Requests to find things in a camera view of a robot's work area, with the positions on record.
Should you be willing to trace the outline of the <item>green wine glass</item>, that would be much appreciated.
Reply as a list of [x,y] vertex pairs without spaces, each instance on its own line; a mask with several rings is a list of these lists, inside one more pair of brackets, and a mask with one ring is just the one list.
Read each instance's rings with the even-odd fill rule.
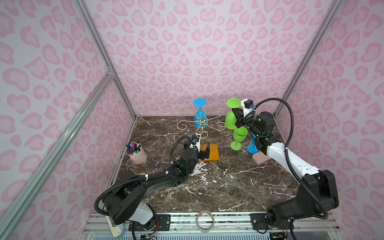
[[241,143],[246,139],[248,135],[248,129],[245,127],[235,128],[233,138],[234,141],[231,143],[231,148],[234,151],[239,151],[242,148]]
[[236,127],[236,121],[237,120],[236,120],[235,114],[232,111],[232,109],[239,108],[241,106],[241,100],[239,100],[237,98],[228,99],[227,100],[227,106],[231,109],[225,118],[225,125],[226,125],[227,129],[234,130],[237,128]]

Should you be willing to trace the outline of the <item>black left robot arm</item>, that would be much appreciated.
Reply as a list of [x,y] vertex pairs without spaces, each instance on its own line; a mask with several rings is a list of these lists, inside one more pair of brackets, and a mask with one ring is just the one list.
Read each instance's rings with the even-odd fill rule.
[[142,203],[143,197],[155,191],[183,184],[199,160],[209,157],[210,147],[200,152],[188,148],[178,161],[162,172],[136,175],[130,171],[122,181],[115,183],[98,196],[94,209],[101,215],[111,217],[115,225],[130,221],[152,226],[155,224],[157,214],[149,204]]

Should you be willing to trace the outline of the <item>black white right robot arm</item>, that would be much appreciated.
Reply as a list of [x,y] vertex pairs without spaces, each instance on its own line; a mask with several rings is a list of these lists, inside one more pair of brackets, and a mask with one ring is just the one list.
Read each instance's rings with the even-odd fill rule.
[[262,112],[255,116],[251,111],[247,116],[241,108],[234,108],[232,112],[236,118],[235,125],[245,127],[255,135],[257,149],[289,171],[299,183],[293,199],[267,208],[266,223],[278,227],[287,220],[327,219],[329,211],[339,206],[335,175],[308,164],[280,142],[272,133],[275,120],[271,113]]

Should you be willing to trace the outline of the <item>gold wire rack wooden base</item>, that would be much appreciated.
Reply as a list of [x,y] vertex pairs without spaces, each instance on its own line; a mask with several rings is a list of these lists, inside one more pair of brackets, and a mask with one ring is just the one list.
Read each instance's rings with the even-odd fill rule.
[[[181,114],[182,115],[188,115],[189,114],[189,111],[191,111],[192,113],[194,113],[194,116],[196,114],[196,111],[193,110],[193,108],[189,107],[189,106],[185,106],[184,108],[181,109]],[[219,114],[218,116],[216,117],[212,117],[212,118],[209,118],[207,117],[207,123],[206,123],[206,127],[205,128],[197,128],[196,127],[196,130],[195,132],[193,133],[194,134],[201,134],[201,146],[200,146],[200,150],[206,150],[207,148],[210,149],[210,158],[209,159],[205,159],[204,161],[202,160],[199,160],[199,162],[218,162],[220,160],[220,153],[219,153],[219,147],[218,147],[218,144],[210,144],[208,141],[207,141],[207,137],[209,135],[208,133],[208,130],[215,130],[215,131],[223,131],[225,128],[226,128],[226,125],[224,122],[221,122],[221,121],[218,121],[217,122],[217,126],[213,126],[212,125],[212,122],[215,122],[218,118],[222,117],[225,113],[225,111],[221,108],[216,108],[215,109],[215,112],[217,114]],[[194,121],[190,121],[190,120],[180,120],[178,123],[177,123],[177,128],[181,131],[184,131],[188,128],[188,124],[194,124],[195,125],[195,120]]]

